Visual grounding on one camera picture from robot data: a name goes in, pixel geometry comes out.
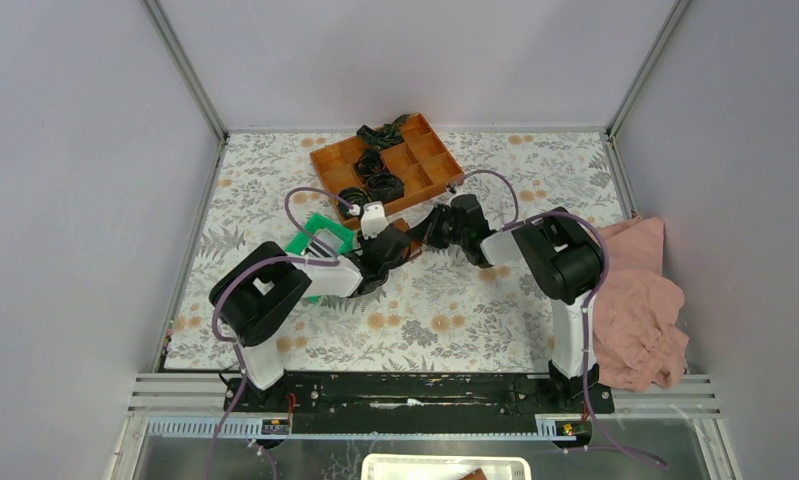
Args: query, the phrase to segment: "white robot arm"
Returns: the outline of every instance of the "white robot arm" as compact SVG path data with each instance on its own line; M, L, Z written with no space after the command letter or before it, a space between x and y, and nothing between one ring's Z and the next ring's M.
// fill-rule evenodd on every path
M271 257L296 259L296 263L258 269L234 288L221 307L220 317L237 334L249 379L258 388L269 388L284 374L273 337L301 298L354 297L372 292L384 284L390 269L408 260L412 241L436 249L459 245L468 261L481 268L524 260L538 286L552 300L556 342L550 375L573 385L579 382L570 380L580 379L584 371L598 377L592 341L586 347L589 364L586 369L582 364L582 304L599 280L602 254L575 221L549 218L497 232L489 228L475 195L459 194L449 204L436 205L423 222L407 232L389 225L384 208L377 202L364 207L361 226L360 252L340 256L334 266L307 263L305 257L291 256L267 242L211 290L210 300L216 305L222 291L250 266ZM587 312L591 330L592 310L591 303Z

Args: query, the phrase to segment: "gray wall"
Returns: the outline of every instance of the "gray wall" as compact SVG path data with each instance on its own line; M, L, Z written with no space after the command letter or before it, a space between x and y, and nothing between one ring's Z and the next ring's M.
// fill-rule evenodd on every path
M0 2L0 478L101 477L214 154L140 2Z
M606 125L673 0L164 0L229 128Z
M799 0L694 2L619 144L744 475L799 478Z

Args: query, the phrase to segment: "orange compartment tray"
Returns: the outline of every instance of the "orange compartment tray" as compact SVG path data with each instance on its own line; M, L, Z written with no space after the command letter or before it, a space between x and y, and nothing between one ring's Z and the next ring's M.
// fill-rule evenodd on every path
M380 152L390 173L405 183L405 195L384 206L387 215L444 193L449 182L464 174L422 114L408 117L400 130L405 142ZM311 162L326 190L339 194L348 187L364 188L353 166L364 148L364 142L355 136L311 152ZM337 202L332 202L332 205L337 217L342 219ZM352 230L360 227L357 218L341 220L340 223Z

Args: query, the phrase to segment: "table surface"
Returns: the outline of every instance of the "table surface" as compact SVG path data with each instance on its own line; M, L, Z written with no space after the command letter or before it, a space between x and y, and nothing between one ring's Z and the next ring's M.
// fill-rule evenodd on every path
M210 201L200 244L164 368L221 369L235 363L229 344L210 328L210 288L260 243L286 245L296 230L284 196L296 186L321 187L312 150L348 134L233 134ZM465 172L505 175L518 192L520 218L564 206L597 226L623 219L598 133L439 133ZM495 177L465 189L479 196L492 227L514 206ZM444 196L399 212L414 225ZM299 193L292 211L336 214L316 193ZM427 250L391 271L376 292L355 298L303 300L272 339L290 370L545 372L554 338L549 300L524 262L481 270L457 248Z

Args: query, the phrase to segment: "pink towel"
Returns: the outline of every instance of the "pink towel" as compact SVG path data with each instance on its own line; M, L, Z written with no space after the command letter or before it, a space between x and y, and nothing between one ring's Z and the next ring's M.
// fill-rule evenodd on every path
M611 269L594 306L599 381L637 391L679 383L688 337L675 324L685 296L661 275L664 222L635 218L600 233Z

